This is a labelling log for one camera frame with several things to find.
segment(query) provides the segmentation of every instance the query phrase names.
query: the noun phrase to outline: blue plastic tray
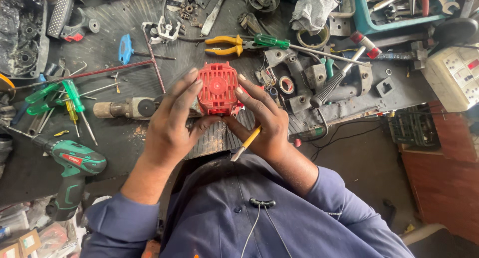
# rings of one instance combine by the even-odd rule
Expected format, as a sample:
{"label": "blue plastic tray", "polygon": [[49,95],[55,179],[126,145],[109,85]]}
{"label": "blue plastic tray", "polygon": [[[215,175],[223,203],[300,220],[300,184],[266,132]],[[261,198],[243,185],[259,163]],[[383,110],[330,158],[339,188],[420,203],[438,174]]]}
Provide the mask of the blue plastic tray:
{"label": "blue plastic tray", "polygon": [[[434,0],[429,1],[430,6],[435,2]],[[356,29],[365,35],[446,18],[444,15],[434,15],[399,22],[386,23],[384,25],[376,25],[371,20],[371,16],[369,16],[369,10],[367,8],[366,0],[356,0],[356,12],[353,17],[355,19]]]}

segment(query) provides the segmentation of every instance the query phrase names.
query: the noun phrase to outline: workbench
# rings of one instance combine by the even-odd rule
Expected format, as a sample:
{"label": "workbench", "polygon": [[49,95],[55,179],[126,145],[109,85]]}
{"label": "workbench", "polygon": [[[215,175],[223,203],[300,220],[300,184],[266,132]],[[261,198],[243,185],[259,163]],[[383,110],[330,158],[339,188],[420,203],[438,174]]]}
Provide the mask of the workbench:
{"label": "workbench", "polygon": [[[120,65],[117,59],[120,38],[125,34],[132,37],[133,48],[147,52],[146,43],[141,31],[141,23],[150,21],[157,23],[160,16],[160,0],[84,0],[87,6],[85,12],[96,17],[101,28],[99,33],[88,33],[79,42],[66,42],[52,40],[50,46],[49,62],[57,63],[59,57],[64,57],[67,68],[75,71],[83,66],[83,61],[88,65],[87,71],[103,69],[105,65]],[[204,21],[206,13],[211,12],[217,0],[211,0],[206,10],[200,9],[198,21]],[[290,39],[296,43],[296,33],[290,28],[289,20],[294,5],[281,2],[276,12],[263,22],[272,34],[280,39]],[[217,35],[247,35],[237,22],[237,17],[245,11],[243,0],[225,0],[219,16],[213,26],[210,37]],[[200,35],[199,28],[187,25],[186,37],[196,38]],[[205,62],[226,62],[234,67],[238,73],[243,74],[254,83],[258,84],[254,71],[263,65],[262,51],[244,51],[240,57],[211,56],[204,53],[204,42],[187,42],[176,40],[168,44],[155,44],[152,46],[155,54],[173,56],[177,60],[157,59],[160,73],[166,90],[168,91],[175,81],[192,67],[201,68]],[[300,56],[304,65],[311,64],[311,59]],[[147,60],[148,57],[132,55],[130,63]],[[384,78],[389,77],[385,70],[391,70],[391,78],[396,89],[384,98],[371,89],[368,94],[339,101],[321,108],[328,124],[334,124],[354,118],[372,115],[381,111],[406,108],[436,99],[432,89],[422,76],[421,72],[409,72],[407,62],[373,62],[373,86]],[[86,78],[78,78],[75,84],[79,92],[113,83],[109,74],[99,74]],[[61,138],[78,141],[103,154],[108,161],[108,166],[99,175],[87,179],[88,181],[101,181],[118,175],[129,173],[138,157],[143,151],[148,120],[131,120],[127,118],[97,119],[92,112],[95,102],[124,102],[127,97],[146,96],[156,98],[161,95],[161,88],[154,73],[152,65],[143,65],[120,70],[118,82],[121,82],[117,93],[112,87],[102,92],[92,94],[98,100],[83,99],[86,107],[85,115],[92,127],[98,141],[95,146],[90,138],[87,128],[80,120],[79,129],[81,138],[77,138],[75,127],[69,120],[68,113],[63,107],[57,108],[46,124],[43,133],[53,135],[63,130],[69,134]],[[242,110],[238,119],[251,128],[254,117],[248,110]],[[30,126],[33,116],[25,114],[15,127],[26,131]],[[316,110],[304,110],[290,115],[289,133],[295,134],[321,126]],[[52,157],[43,157],[40,149],[33,146],[29,139],[20,134],[12,133],[14,137],[12,151],[0,179],[0,205],[19,201],[33,200],[55,194],[60,182],[63,168]],[[211,127],[202,137],[195,148],[186,158],[194,158],[212,154],[231,148],[240,147],[240,141],[227,130],[224,123],[220,122]]]}

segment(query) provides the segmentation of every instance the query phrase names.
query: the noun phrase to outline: shirt sleeve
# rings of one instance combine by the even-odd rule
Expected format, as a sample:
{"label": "shirt sleeve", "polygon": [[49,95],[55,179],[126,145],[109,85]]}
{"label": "shirt sleeve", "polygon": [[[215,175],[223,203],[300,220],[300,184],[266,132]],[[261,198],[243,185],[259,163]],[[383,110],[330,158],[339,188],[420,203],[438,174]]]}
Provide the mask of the shirt sleeve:
{"label": "shirt sleeve", "polygon": [[141,257],[155,235],[158,212],[159,204],[140,204],[120,193],[91,206],[86,215],[93,234],[81,258]]}
{"label": "shirt sleeve", "polygon": [[346,189],[338,173],[327,168],[318,169],[318,179],[306,195],[306,201],[338,220],[382,256],[413,257],[381,216]]}

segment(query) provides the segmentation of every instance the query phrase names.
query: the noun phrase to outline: red motor cover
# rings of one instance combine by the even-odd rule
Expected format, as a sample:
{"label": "red motor cover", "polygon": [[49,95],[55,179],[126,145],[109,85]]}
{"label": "red motor cover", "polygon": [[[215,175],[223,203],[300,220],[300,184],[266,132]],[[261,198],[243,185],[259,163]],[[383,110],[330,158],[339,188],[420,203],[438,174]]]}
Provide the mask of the red motor cover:
{"label": "red motor cover", "polygon": [[203,88],[198,94],[200,109],[205,115],[231,115],[238,104],[234,90],[238,74],[229,62],[207,64],[198,72]]}

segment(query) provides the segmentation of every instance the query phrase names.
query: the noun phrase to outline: navy blue shirt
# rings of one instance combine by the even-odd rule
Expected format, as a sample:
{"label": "navy blue shirt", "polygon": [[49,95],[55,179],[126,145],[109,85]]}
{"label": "navy blue shirt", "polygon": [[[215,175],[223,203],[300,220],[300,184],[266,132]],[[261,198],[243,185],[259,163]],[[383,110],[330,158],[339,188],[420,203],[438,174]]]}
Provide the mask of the navy blue shirt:
{"label": "navy blue shirt", "polygon": [[[304,197],[297,196],[261,158],[243,154],[220,158],[189,175],[172,197],[162,241],[163,257],[240,257],[258,216],[249,203],[275,200],[268,209],[292,257],[413,257],[378,213],[344,187],[334,171],[319,176]],[[156,231],[159,206],[121,194],[87,210],[94,230],[81,257],[141,257]],[[261,210],[244,257],[288,257],[266,212]]]}

